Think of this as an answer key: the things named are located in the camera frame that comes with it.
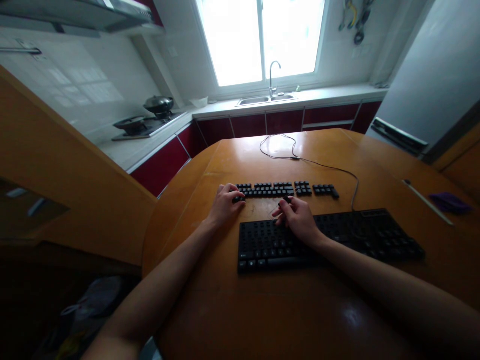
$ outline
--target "window frame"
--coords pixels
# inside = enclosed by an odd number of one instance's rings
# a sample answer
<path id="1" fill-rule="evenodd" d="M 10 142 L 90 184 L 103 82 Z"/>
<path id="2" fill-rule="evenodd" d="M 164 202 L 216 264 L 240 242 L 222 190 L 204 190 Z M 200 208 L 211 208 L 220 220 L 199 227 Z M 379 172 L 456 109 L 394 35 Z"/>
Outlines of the window frame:
<path id="1" fill-rule="evenodd" d="M 300 75 L 291 75 L 273 78 L 273 86 L 278 88 L 282 92 L 290 92 L 295 90 L 297 86 L 315 86 L 320 85 L 320 63 L 322 60 L 322 47 L 325 40 L 325 32 L 328 24 L 328 13 L 330 9 L 330 0 L 324 0 L 325 4 L 323 6 L 322 21 L 320 27 L 320 38 L 318 41 L 318 49 L 315 59 L 315 70 L 313 72 L 300 74 Z M 253 97 L 263 93 L 268 94 L 270 87 L 270 79 L 267 78 L 267 70 L 265 66 L 265 45 L 264 45 L 264 28 L 263 28 L 263 0 L 256 0 L 257 3 L 257 15 L 258 15 L 258 30 L 260 36 L 260 59 L 261 59 L 261 74 L 262 80 L 256 82 L 249 82 L 245 84 L 236 84 L 228 86 L 219 86 L 219 81 L 217 78 L 217 73 L 215 71 L 214 63 L 212 60 L 212 54 L 210 52 L 210 47 L 207 41 L 207 36 L 204 28 L 204 19 L 200 11 L 202 6 L 202 0 L 191 0 L 191 5 L 193 8 L 193 13 L 195 15 L 195 20 L 197 21 L 198 28 L 200 30 L 200 37 L 202 39 L 203 46 L 207 49 L 208 52 L 208 63 L 210 67 L 210 76 L 213 76 L 212 83 L 215 86 L 215 95 L 217 98 L 231 98 L 233 96 L 241 97 Z"/>

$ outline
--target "range hood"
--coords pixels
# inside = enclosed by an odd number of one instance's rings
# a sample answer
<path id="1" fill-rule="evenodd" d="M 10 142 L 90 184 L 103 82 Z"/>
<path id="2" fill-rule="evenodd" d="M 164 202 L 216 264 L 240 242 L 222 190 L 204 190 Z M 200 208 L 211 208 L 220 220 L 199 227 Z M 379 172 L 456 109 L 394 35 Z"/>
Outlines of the range hood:
<path id="1" fill-rule="evenodd" d="M 9 28 L 95 36 L 153 23 L 134 0 L 0 0 L 0 26 Z"/>

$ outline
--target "refrigerator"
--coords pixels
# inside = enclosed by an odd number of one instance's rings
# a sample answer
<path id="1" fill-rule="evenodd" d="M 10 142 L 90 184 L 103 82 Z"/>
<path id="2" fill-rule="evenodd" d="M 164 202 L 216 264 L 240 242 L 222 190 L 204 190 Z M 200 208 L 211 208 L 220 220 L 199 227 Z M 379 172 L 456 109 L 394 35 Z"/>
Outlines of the refrigerator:
<path id="1" fill-rule="evenodd" d="M 480 100 L 479 14 L 480 1 L 434 2 L 368 136 L 418 157 L 461 137 L 460 120 Z"/>

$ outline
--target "wooden table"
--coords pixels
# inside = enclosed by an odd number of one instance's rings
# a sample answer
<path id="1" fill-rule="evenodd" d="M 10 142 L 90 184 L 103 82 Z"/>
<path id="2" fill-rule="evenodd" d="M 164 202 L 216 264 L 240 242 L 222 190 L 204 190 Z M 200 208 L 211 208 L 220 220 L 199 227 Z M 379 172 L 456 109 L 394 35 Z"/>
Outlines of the wooden table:
<path id="1" fill-rule="evenodd" d="M 480 217 L 477 204 L 414 157 L 341 129 L 289 134 L 295 153 L 349 170 L 360 179 L 355 209 L 387 208 L 426 251 L 424 261 L 394 266 L 480 310 Z M 304 161 L 271 159 L 265 136 L 222 140 L 194 158 L 168 185 L 150 221 L 143 249 L 146 276 L 208 215 L 219 184 L 309 181 L 334 184 L 339 200 L 304 197 L 314 215 L 348 212 L 356 180 Z M 264 151 L 290 156 L 293 141 L 268 140 Z M 451 192 L 474 207 L 448 215 L 447 225 L 424 196 Z M 248 199 L 200 259 L 157 342 L 166 359 L 412 359 L 425 354 L 395 318 L 334 268 L 238 276 L 239 224 L 267 220 L 278 198 Z"/>

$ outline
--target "person's left hand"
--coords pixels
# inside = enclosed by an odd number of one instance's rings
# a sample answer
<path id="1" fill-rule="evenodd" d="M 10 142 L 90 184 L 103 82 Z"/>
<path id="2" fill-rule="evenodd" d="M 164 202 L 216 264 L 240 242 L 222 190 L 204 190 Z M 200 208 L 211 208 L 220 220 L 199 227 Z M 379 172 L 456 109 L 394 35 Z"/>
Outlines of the person's left hand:
<path id="1" fill-rule="evenodd" d="M 236 197 L 244 198 L 245 195 L 239 191 L 238 187 L 231 183 L 220 185 L 207 220 L 214 226 L 222 226 L 233 214 L 245 206 L 245 201 L 233 203 L 232 201 Z"/>

